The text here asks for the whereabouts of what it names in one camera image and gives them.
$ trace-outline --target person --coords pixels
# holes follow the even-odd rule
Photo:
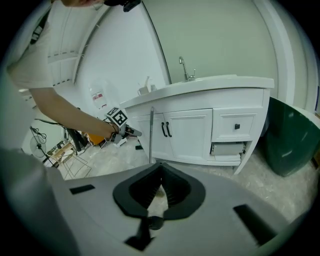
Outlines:
[[[44,15],[43,9],[50,9],[54,1],[45,2],[42,13],[36,11],[21,27],[12,47],[11,63],[8,63],[7,67],[8,74],[19,89],[29,90],[38,109],[50,119],[66,128],[110,139],[114,132],[119,132],[114,123],[104,122],[77,109],[53,88],[48,65],[51,40],[50,24],[47,22],[49,11]],[[102,0],[61,1],[67,7],[88,7],[102,2]]]

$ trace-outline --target drawer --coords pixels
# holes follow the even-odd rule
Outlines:
[[[214,108],[212,142],[252,141],[258,133],[256,123],[262,107],[256,108]]]

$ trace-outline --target tiled floor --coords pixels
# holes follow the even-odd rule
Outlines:
[[[145,152],[136,150],[136,145],[138,145],[137,139],[129,138],[128,142],[120,148],[115,147],[113,144],[107,144],[102,149],[99,146],[90,146],[80,157],[88,161],[88,165],[92,167],[88,174],[89,177],[122,172],[149,163]],[[259,151],[259,147],[254,150],[239,175],[233,175],[233,170],[229,166],[167,162],[180,170],[189,168],[198,172],[211,173],[231,179],[274,206],[290,222],[311,206],[317,192],[318,174],[311,163],[306,164],[301,170],[288,177],[280,177],[268,167]],[[73,174],[82,166],[74,158],[68,160],[67,163],[69,166],[72,165],[71,172]],[[59,170],[63,177],[66,176],[66,179],[71,179],[63,165],[59,167]],[[88,173],[88,170],[84,166],[72,178],[83,178]]]

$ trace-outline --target white vanity cabinet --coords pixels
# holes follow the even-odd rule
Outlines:
[[[257,145],[273,87],[269,78],[207,77],[135,97],[120,108],[142,132],[139,140],[147,156],[153,108],[152,157],[233,166],[238,174]]]
[[[210,155],[212,109],[197,109],[158,113],[153,117],[152,156],[166,160],[200,163]],[[150,136],[150,116],[137,116],[139,138],[147,145]]]

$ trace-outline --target white wall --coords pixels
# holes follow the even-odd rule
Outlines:
[[[294,23],[294,18],[276,1],[272,1],[272,5],[283,22],[293,52],[295,73],[293,105],[304,109],[307,102],[308,69],[303,42]]]
[[[268,28],[250,0],[144,0],[163,48],[173,83],[196,77],[236,74],[272,78],[278,71]]]
[[[93,116],[98,116],[98,109],[89,87],[95,80],[106,81],[103,89],[108,107],[138,96],[147,76],[158,89],[169,84],[160,47],[142,4],[128,13],[122,6],[111,8],[84,54],[75,83]]]

